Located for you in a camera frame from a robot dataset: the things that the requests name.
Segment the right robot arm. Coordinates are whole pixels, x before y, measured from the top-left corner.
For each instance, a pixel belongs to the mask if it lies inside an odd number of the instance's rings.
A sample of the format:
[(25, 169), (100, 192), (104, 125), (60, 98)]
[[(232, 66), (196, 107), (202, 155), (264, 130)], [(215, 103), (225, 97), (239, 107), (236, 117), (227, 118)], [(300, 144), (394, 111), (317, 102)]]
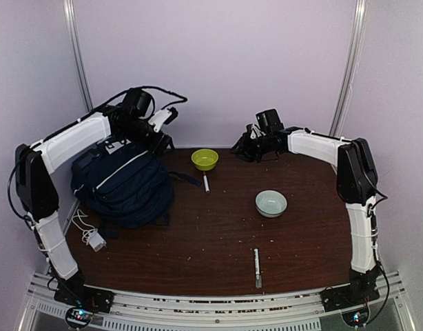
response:
[(349, 284), (327, 288), (321, 298), (325, 311), (365, 305), (379, 299), (377, 205), (387, 197), (378, 188), (378, 174), (366, 139), (345, 139), (319, 134), (308, 128), (284, 127), (274, 109), (259, 112), (231, 153), (247, 162), (261, 162), (273, 152), (301, 154), (324, 161), (336, 169), (336, 190), (349, 216), (352, 259)]

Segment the navy blue student backpack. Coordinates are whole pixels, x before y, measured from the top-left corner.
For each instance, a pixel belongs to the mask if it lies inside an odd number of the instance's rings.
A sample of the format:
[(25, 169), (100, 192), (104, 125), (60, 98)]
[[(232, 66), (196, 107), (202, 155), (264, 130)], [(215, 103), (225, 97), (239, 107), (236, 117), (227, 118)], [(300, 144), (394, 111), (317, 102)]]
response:
[(173, 178), (201, 186), (198, 179), (169, 171), (137, 143), (126, 143), (113, 152), (99, 144), (77, 157), (71, 172), (71, 189), (79, 202), (102, 220), (127, 229), (169, 225)]

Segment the white red marker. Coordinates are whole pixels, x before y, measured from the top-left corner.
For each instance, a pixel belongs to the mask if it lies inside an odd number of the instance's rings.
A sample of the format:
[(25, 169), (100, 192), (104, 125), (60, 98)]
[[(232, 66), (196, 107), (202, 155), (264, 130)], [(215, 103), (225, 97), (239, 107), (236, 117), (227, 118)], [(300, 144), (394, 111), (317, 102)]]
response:
[(210, 194), (210, 186), (209, 186), (209, 181), (208, 181), (206, 172), (203, 172), (203, 182), (204, 182), (205, 193)]

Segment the white charger with cable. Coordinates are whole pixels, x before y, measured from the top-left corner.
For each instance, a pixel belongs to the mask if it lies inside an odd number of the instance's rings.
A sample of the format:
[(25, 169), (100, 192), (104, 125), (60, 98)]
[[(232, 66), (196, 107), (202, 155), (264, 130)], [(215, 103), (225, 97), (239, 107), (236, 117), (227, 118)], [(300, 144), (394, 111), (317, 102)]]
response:
[(82, 242), (90, 246), (93, 251), (98, 252), (106, 247), (106, 241), (95, 226), (84, 221), (86, 218), (88, 218), (88, 215), (81, 209), (78, 209), (71, 218), (71, 222), (81, 231)]

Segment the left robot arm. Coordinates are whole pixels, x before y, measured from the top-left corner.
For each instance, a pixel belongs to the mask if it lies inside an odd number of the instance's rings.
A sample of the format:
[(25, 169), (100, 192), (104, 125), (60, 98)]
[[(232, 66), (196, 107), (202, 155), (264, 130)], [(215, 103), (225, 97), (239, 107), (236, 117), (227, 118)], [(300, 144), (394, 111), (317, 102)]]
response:
[(159, 161), (172, 138), (163, 132), (187, 98), (157, 109), (151, 86), (124, 90), (83, 117), (15, 151), (8, 193), (16, 193), (20, 218), (33, 232), (58, 286), (57, 301), (84, 308), (108, 304), (112, 293), (100, 294), (70, 252), (59, 221), (59, 193), (52, 175), (71, 163), (74, 196), (91, 210), (125, 228), (139, 228), (157, 219), (169, 222), (174, 198), (172, 173)]

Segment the white green marker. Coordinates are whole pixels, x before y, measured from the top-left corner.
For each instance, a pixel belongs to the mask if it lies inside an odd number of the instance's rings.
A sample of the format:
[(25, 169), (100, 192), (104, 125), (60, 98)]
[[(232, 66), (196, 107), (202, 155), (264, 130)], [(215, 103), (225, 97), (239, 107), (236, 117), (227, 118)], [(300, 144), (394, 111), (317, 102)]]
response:
[(262, 287), (262, 275), (260, 270), (260, 254), (259, 249), (254, 248), (254, 268), (255, 268), (255, 287)]

